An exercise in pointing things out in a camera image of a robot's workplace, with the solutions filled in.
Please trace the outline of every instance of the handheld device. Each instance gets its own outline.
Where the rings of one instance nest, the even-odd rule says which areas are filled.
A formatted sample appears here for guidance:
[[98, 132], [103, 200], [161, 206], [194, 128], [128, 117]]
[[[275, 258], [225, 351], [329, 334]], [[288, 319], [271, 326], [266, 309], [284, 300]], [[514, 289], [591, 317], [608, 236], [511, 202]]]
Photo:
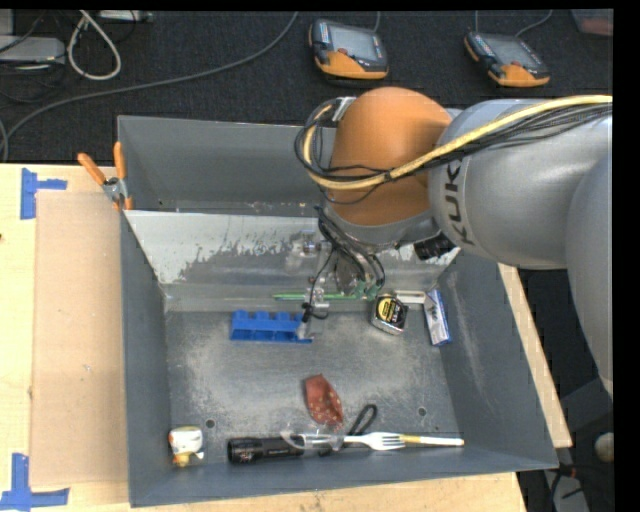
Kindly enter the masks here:
[[373, 30], [320, 18], [309, 28], [309, 46], [330, 77], [378, 80], [389, 72], [387, 52]]
[[464, 45], [489, 77], [504, 87], [537, 87], [551, 79], [540, 56], [519, 37], [469, 32]]

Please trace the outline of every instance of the black cable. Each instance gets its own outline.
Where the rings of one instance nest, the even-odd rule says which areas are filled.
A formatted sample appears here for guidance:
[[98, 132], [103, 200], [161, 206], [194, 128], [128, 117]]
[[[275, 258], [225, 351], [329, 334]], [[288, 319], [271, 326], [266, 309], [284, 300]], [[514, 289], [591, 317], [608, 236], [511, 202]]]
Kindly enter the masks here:
[[313, 293], [316, 289], [316, 283], [318, 282], [318, 279], [320, 279], [320, 276], [322, 275], [322, 272], [324, 272], [324, 269], [327, 268], [327, 265], [329, 264], [329, 262], [331, 261], [331, 258], [333, 257], [333, 253], [335, 252], [335, 248], [332, 245], [331, 246], [331, 251], [329, 252], [329, 256], [327, 257], [326, 261], [324, 262], [324, 264], [322, 265], [322, 267], [320, 268], [320, 270], [318, 271], [318, 273], [316, 274], [316, 277], [313, 279], [313, 283], [311, 283], [311, 290], [309, 292], [309, 302], [304, 302], [302, 304], [302, 309], [304, 309], [304, 314], [302, 315], [302, 322], [306, 323], [309, 321], [309, 317], [313, 316], [314, 318], [317, 318], [318, 320], [324, 320], [325, 318], [327, 318], [329, 316], [329, 313], [327, 313], [326, 315], [323, 316], [318, 316], [317, 314], [315, 314], [313, 311], [315, 309], [315, 305], [314, 305], [314, 297], [313, 297]]
[[[364, 425], [360, 425], [362, 420], [369, 414], [369, 418], [364, 423]], [[360, 436], [364, 434], [367, 429], [373, 424], [376, 417], [378, 416], [378, 407], [375, 404], [367, 404], [362, 410], [358, 413], [355, 421], [351, 425], [351, 428], [347, 431], [348, 436]], [[326, 457], [327, 455], [331, 455], [333, 450], [331, 448], [327, 448], [326, 450], [321, 450], [318, 452], [320, 457]]]
[[[419, 172], [424, 172], [441, 165], [446, 165], [455, 160], [461, 160], [474, 153], [482, 151], [488, 148], [498, 148], [528, 144], [536, 142], [541, 139], [550, 138], [568, 130], [576, 128], [580, 125], [590, 123], [594, 120], [604, 118], [611, 115], [613, 112], [613, 105], [574, 105], [568, 107], [562, 107], [556, 110], [539, 112], [531, 116], [525, 117], [518, 121], [511, 123], [508, 126], [494, 130], [478, 137], [476, 140], [465, 144], [457, 150], [450, 151], [444, 155], [434, 158], [424, 164], [423, 166], [416, 168], [415, 170], [406, 173], [396, 179], [403, 179], [409, 176], [413, 176]], [[331, 112], [325, 113], [323, 116], [328, 116]], [[331, 172], [340, 169], [366, 169], [373, 175], [388, 173], [389, 170], [373, 169], [362, 165], [352, 165], [347, 167], [332, 167], [323, 168], [318, 162], [306, 162], [302, 155], [302, 143], [304, 135], [308, 132], [311, 126], [316, 126], [316, 133], [319, 130], [319, 126], [323, 121], [323, 116], [318, 119], [311, 117], [311, 121], [305, 125], [305, 128], [301, 130], [296, 138], [296, 156], [301, 160], [303, 165], [312, 173], [322, 177], [328, 178], [336, 182], [357, 182], [363, 179], [363, 176], [336, 176], [330, 175]]]
[[[322, 123], [318, 123], [316, 128], [316, 137], [313, 138], [312, 144], [315, 151], [316, 155], [322, 155], [322, 146], [323, 146], [323, 130], [322, 128], [324, 128], [324, 124]], [[369, 173], [376, 175], [376, 174], [384, 174], [385, 172], [389, 172], [391, 169], [380, 169], [380, 168], [376, 168], [376, 167], [369, 167], [369, 166], [365, 166], [365, 165], [337, 165], [337, 166], [330, 166], [330, 167], [322, 167], [320, 165], [320, 163], [317, 164], [317, 168], [320, 169], [322, 172], [324, 173], [335, 173], [338, 171], [348, 171], [348, 170], [352, 170], [352, 169], [359, 169], [359, 170], [365, 170], [368, 171]]]
[[[52, 77], [50, 79], [50, 83], [44, 82], [40, 78], [43, 76]], [[38, 93], [33, 94], [32, 96], [17, 96], [15, 94], [11, 94], [5, 90], [0, 90], [0, 95], [4, 96], [12, 103], [18, 104], [29, 104], [29, 103], [40, 103], [45, 99], [49, 99], [56, 94], [60, 94], [63, 91], [64, 81], [67, 77], [67, 70], [65, 66], [48, 66], [46, 69], [41, 72], [30, 71], [26, 69], [17, 69], [14, 70], [13, 73], [9, 74], [7, 72], [0, 72], [0, 81], [3, 78], [12, 78], [12, 79], [26, 79], [30, 82], [30, 84], [35, 84], [36, 86], [42, 88]], [[22, 86], [16, 86], [13, 84], [14, 89], [24, 90]]]
[[[9, 50], [10, 48], [13, 48], [14, 46], [17, 46], [18, 44], [26, 41], [29, 37], [31, 37], [36, 27], [42, 22], [45, 14], [47, 14], [48, 12], [49, 10], [41, 11], [38, 17], [35, 19], [35, 21], [32, 22], [29, 30], [26, 33], [24, 33], [22, 36], [20, 36], [20, 38], [14, 40], [12, 43], [4, 46], [3, 48], [0, 48], [0, 54]], [[60, 69], [64, 71], [64, 66], [60, 66], [59, 64], [57, 64], [57, 61], [56, 61], [60, 57], [64, 57], [64, 55], [65, 54], [63, 53], [62, 55], [56, 55], [51, 57], [53, 62], [51, 60], [42, 61], [42, 62], [15, 61], [15, 62], [4, 62], [0, 64], [0, 79], [26, 78], [30, 80], [31, 83], [34, 83], [36, 86], [40, 86], [45, 89], [43, 92], [38, 92], [32, 96], [25, 96], [25, 95], [19, 96], [19, 95], [10, 93], [6, 90], [0, 91], [0, 95], [9, 99], [13, 103], [22, 103], [22, 104], [38, 103], [43, 101], [44, 99], [50, 98], [55, 92], [57, 92], [57, 91], [54, 91], [54, 89], [58, 89], [62, 85], [63, 77], [56, 79], [53, 83], [45, 83], [39, 80], [38, 78], [42, 76], [53, 75]], [[13, 88], [16, 90], [19, 90], [20, 92], [22, 92], [25, 89], [24, 84], [14, 84]]]
[[378, 287], [382, 287], [385, 282], [385, 272], [384, 267], [380, 263], [380, 260], [377, 258], [375, 254], [369, 254], [363, 247], [361, 247], [356, 242], [352, 241], [345, 233], [342, 231], [333, 221], [331, 221], [324, 214], [321, 208], [317, 208], [318, 210], [318, 229], [323, 234], [323, 236], [329, 240], [336, 248], [336, 250], [350, 259], [354, 265], [358, 268], [360, 279], [363, 282], [367, 282], [367, 270], [363, 267], [362, 262], [358, 259], [358, 256], [364, 260], [370, 269], [370, 274], [375, 277], [375, 283]]
[[333, 199], [333, 198], [329, 197], [327, 195], [327, 191], [325, 189], [323, 189], [320, 185], [318, 185], [318, 188], [320, 189], [320, 193], [324, 197], [325, 201], [327, 201], [328, 203], [337, 204], [337, 205], [341, 205], [341, 206], [349, 206], [349, 205], [358, 204], [359, 202], [364, 201], [375, 190], [377, 190], [380, 185], [382, 185], [382, 183], [380, 183], [378, 185], [374, 185], [367, 192], [365, 192], [362, 196], [360, 196], [358, 199], [354, 199], [353, 201], [337, 201], [336, 199]]
[[129, 39], [133, 33], [136, 31], [136, 29], [138, 28], [138, 18], [136, 17], [135, 13], [133, 12], [133, 9], [127, 9], [130, 13], [131, 13], [131, 21], [130, 22], [125, 22], [126, 24], [131, 23], [131, 28], [129, 29], [129, 31], [123, 35], [120, 39], [118, 40], [114, 40], [112, 39], [114, 44], [120, 44], [124, 41], [126, 41], [127, 39]]
[[[536, 21], [535, 23], [532, 23], [531, 25], [527, 25], [526, 27], [524, 27], [523, 29], [520, 29], [516, 34], [515, 37], [520, 37], [522, 34], [524, 34], [525, 32], [527, 32], [528, 30], [531, 30], [532, 28], [538, 27], [540, 25], [542, 25], [543, 23], [545, 23], [553, 14], [553, 9], [549, 9], [549, 12], [544, 16], [544, 18], [542, 18], [539, 21]], [[478, 32], [478, 11], [474, 11], [474, 30], [476, 32]]]

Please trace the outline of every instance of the metal fork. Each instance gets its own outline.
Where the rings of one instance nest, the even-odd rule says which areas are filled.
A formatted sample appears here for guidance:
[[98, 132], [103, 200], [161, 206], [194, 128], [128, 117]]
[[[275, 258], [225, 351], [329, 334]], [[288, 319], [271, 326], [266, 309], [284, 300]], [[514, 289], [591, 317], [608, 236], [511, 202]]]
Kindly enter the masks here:
[[397, 450], [405, 446], [400, 435], [391, 432], [371, 432], [361, 436], [344, 436], [342, 442], [344, 444], [365, 444], [373, 450]]

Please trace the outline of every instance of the fork handle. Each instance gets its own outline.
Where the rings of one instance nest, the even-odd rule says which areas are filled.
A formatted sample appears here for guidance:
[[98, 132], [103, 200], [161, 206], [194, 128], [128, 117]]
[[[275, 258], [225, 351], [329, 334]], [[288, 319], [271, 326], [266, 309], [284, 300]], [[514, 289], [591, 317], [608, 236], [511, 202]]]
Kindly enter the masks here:
[[344, 438], [342, 439], [343, 443], [360, 443], [360, 444], [366, 444], [363, 440], [362, 440], [362, 436], [344, 436]]
[[433, 446], [464, 446], [464, 439], [459, 437], [433, 437], [401, 435], [400, 439], [405, 443], [430, 444]]

